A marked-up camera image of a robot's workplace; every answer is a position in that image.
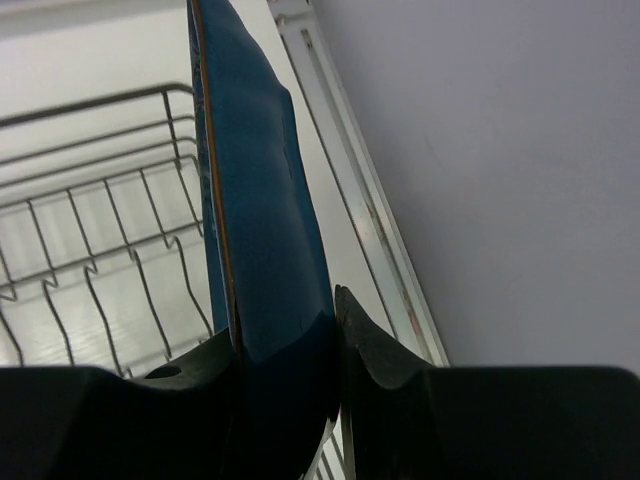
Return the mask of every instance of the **dishwasher rack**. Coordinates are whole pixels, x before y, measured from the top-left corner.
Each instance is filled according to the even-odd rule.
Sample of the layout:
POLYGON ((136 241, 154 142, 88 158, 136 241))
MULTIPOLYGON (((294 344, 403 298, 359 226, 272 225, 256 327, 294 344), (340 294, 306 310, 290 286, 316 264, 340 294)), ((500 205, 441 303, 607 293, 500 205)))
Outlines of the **dishwasher rack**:
MULTIPOLYGON (((191 87, 165 84, 0 119, 0 145, 3 145, 0 150, 0 329, 4 330, 0 336, 5 336, 4 341, 0 340, 3 341, 0 350, 13 350, 13 361, 5 363, 21 366, 62 363, 60 356, 53 358, 53 361, 45 358, 30 362, 24 343, 29 342, 34 332, 23 332, 20 338, 17 331, 20 330, 21 319, 10 319, 6 313, 10 307, 24 300, 22 291, 25 288, 33 291, 34 286, 40 290, 55 323, 57 345, 59 350, 64 351, 64 360, 71 365, 79 363, 74 352, 73 326, 67 325, 65 316, 53 298, 54 293, 63 288, 61 276, 71 273, 76 283, 83 283, 89 292, 102 324, 102 335, 110 358, 108 363, 106 358, 98 363, 120 376, 133 377, 134 366, 145 359, 125 361, 120 358, 112 320, 95 285, 103 274, 100 264, 123 255, 128 257, 127 262, 137 273, 137 297, 144 299, 142 302, 148 308, 148 316, 161 343, 161 351, 151 352, 150 356, 157 358, 155 363, 164 362, 176 355, 176 349, 185 350, 184 347, 188 345, 180 345, 171 338, 158 313, 157 299, 151 291, 141 250, 154 245, 161 245, 168 254, 179 258, 179 273, 175 275, 182 277, 183 285, 181 291, 174 291, 172 295, 189 299, 201 327, 191 343, 202 342, 213 335, 210 306, 203 305, 206 299, 199 300, 194 294, 185 254, 188 238, 192 243, 195 239, 197 245, 202 244, 203 237, 191 97, 191 87), (179 114, 175 113, 174 101, 180 104, 179 114), (151 108, 152 103, 159 108, 151 108), (153 112, 153 115, 140 115, 144 117, 141 121, 127 125, 126 119, 121 121, 118 116, 118 109, 124 111, 123 108, 128 111, 142 108, 145 112, 153 112), (105 118, 111 118, 107 123, 115 125, 115 128, 101 125, 105 123, 105 118), (54 140, 51 145, 29 148, 27 151, 21 148, 25 143, 40 146, 42 135, 36 136, 38 132, 50 133, 54 122, 65 120, 73 124, 71 129, 86 127, 97 120, 101 131, 85 128, 89 133, 80 138, 64 142, 54 140), (8 145, 8 149, 11 148, 9 139, 20 135, 27 141, 18 145, 18 153, 5 156, 5 147, 8 145), (159 176, 163 179, 160 183, 156 181, 154 190, 153 180, 158 180, 159 176), (133 188, 135 195, 119 198, 118 193, 126 193, 118 188, 123 185, 128 185, 125 190, 128 188, 129 193, 133 188), (158 190, 163 190, 167 185, 172 185, 172 191, 169 192, 172 205, 164 208, 165 211, 171 210, 168 220, 166 212, 161 212, 161 200, 157 198, 158 190), (81 208, 83 201, 91 203, 93 199, 95 204, 97 196, 102 197, 102 201, 98 202, 101 207, 98 211, 92 210, 91 205, 88 209, 81 208), (145 227, 134 233, 123 219, 123 216, 131 214, 133 207, 139 212, 146 210, 145 215, 135 215, 138 218, 142 218, 141 215, 145 217, 145 227), (65 215, 61 214, 62 210, 66 211, 65 215), (105 222, 111 223, 110 227, 101 228, 100 224, 105 222), (32 235, 24 238, 24 232, 29 230, 32 235), (102 230, 107 233, 115 230, 117 238, 96 247, 95 236, 102 230)), ((63 138, 68 136, 69 128, 61 131, 63 138)), ((124 267, 122 261, 118 264, 118 268, 126 268, 126 262, 124 267)))

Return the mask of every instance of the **metal wire rack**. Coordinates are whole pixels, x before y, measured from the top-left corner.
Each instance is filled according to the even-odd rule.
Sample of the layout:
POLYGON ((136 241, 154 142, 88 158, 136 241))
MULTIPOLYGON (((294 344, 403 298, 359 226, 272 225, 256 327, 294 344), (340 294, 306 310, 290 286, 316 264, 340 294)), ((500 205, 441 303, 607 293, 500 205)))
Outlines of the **metal wire rack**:
POLYGON ((166 84, 0 119, 3 363, 74 365, 88 360, 126 377, 135 374, 136 366, 152 368, 152 364, 162 363, 178 350, 188 350, 190 344, 213 335, 203 268, 191 102, 190 87, 166 84), (66 140, 69 132, 78 134, 66 140), (51 144, 42 146, 48 139, 53 140, 51 144), (39 148, 29 148, 33 144, 39 148), (158 251, 158 245, 164 252, 158 251), (189 262, 187 250, 193 247, 200 258, 189 262), (158 285, 152 285, 148 272, 158 257, 177 257, 182 277, 179 285, 175 270, 164 271, 171 281, 159 287, 164 288, 163 302, 182 305, 188 299, 199 328, 193 325, 193 318, 187 320, 184 315, 161 318, 159 294, 153 292, 158 285), (192 268, 199 270, 199 295, 192 286, 192 268), (126 275, 131 269, 137 274, 137 282, 131 272, 126 275), (126 275, 127 280, 111 281, 111 290, 99 288, 102 278, 118 274, 126 275), (130 291, 135 283, 135 291, 130 291), (97 325, 81 318, 70 318, 69 307, 77 302, 68 300, 66 306, 59 306, 60 301, 65 303, 64 291, 71 289, 78 294, 79 284, 88 292, 92 305, 80 311, 75 308, 76 315, 82 314, 84 320, 95 317, 87 315, 87 309, 93 308, 101 329, 96 330, 97 325), (37 290, 47 313, 34 301, 37 290), (136 302, 130 318, 112 318, 123 316, 113 305, 105 305, 104 295, 113 298, 114 293, 120 300, 126 293, 130 302, 136 302), (146 305, 142 316, 148 318, 136 315, 142 313, 142 304, 146 305), (37 323, 34 315, 40 317, 37 323), (46 328, 47 317, 57 329, 57 341, 46 328), (151 341, 153 332, 145 328, 138 332, 143 337, 136 344, 137 355, 121 354, 119 347, 126 348, 122 345, 126 343, 125 334, 132 334, 124 330, 145 321, 148 325, 149 320, 160 349, 148 348, 157 347, 158 342, 151 341), (170 328, 169 322, 186 328, 190 336, 172 336, 178 328, 170 328), (100 330, 103 342, 95 338, 100 330), (99 352, 105 346, 109 361, 99 352), (44 355, 35 347, 44 350, 44 355), (93 358, 76 353, 83 348, 93 349, 93 358))

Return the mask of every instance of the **dish rack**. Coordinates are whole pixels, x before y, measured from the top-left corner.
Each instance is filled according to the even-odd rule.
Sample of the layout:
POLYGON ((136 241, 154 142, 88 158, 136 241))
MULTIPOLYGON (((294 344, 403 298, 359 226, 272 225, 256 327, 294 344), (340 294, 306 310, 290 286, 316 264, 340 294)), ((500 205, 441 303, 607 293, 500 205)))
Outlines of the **dish rack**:
POLYGON ((0 119, 1 366, 133 378, 214 334, 194 121, 175 83, 0 119))

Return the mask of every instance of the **white wall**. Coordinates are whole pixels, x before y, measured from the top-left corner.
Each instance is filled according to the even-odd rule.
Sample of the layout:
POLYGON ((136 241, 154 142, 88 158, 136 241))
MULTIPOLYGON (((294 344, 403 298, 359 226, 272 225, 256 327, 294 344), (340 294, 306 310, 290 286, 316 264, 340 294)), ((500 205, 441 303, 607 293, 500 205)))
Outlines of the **white wall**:
POLYGON ((452 362, 640 372, 640 3, 315 7, 452 362))

